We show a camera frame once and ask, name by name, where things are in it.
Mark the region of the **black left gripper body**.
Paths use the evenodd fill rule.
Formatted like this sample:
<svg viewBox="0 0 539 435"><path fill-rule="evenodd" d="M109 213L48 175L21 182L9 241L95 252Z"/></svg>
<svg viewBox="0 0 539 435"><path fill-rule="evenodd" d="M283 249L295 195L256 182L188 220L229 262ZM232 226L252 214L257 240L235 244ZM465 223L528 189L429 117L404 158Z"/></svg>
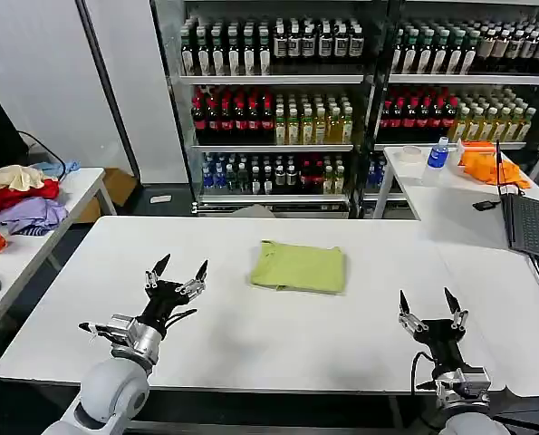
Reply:
<svg viewBox="0 0 539 435"><path fill-rule="evenodd" d="M149 302L139 315L139 323L159 332L162 339L166 337L166 324L172 311L189 303L189 297L180 293L181 286L181 283L159 280L156 287L145 289Z"/></svg>

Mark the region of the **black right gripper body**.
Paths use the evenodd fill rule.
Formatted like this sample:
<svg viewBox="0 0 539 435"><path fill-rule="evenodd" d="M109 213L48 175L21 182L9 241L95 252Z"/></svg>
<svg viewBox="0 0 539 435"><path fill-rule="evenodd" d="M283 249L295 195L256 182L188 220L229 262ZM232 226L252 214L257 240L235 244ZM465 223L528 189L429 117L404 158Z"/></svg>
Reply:
<svg viewBox="0 0 539 435"><path fill-rule="evenodd" d="M465 328L453 327L448 319L424 320L422 323L415 328L413 338L429 348L434 362L433 376L468 367L458 347L466 334Z"/></svg>

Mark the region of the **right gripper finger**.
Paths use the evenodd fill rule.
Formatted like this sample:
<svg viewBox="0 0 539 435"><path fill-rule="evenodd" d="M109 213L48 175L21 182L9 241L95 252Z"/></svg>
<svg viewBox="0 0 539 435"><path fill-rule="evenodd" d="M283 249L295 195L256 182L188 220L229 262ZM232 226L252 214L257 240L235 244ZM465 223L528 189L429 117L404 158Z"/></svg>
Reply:
<svg viewBox="0 0 539 435"><path fill-rule="evenodd" d="M428 326L410 311L403 291L399 292L399 323L409 334L421 334L428 331Z"/></svg>
<svg viewBox="0 0 539 435"><path fill-rule="evenodd" d="M444 288L444 293L447 299L450 313L452 313L451 328L453 330L465 331L466 321L468 317L468 310L463 310L461 308L458 299L448 290L447 287Z"/></svg>

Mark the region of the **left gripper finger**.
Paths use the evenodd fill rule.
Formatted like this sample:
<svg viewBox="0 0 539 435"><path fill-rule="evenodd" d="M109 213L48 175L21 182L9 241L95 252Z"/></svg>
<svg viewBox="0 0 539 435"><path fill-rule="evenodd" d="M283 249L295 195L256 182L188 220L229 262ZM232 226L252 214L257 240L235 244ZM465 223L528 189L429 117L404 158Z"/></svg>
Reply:
<svg viewBox="0 0 539 435"><path fill-rule="evenodd" d="M158 287L158 281L160 280L160 275L164 272L170 260L170 254L167 254L161 258L150 271L145 272L145 288L146 289L156 289Z"/></svg>
<svg viewBox="0 0 539 435"><path fill-rule="evenodd" d="M187 300L194 300L206 288L208 260L205 260L198 269L194 278L190 279L175 290L175 293Z"/></svg>

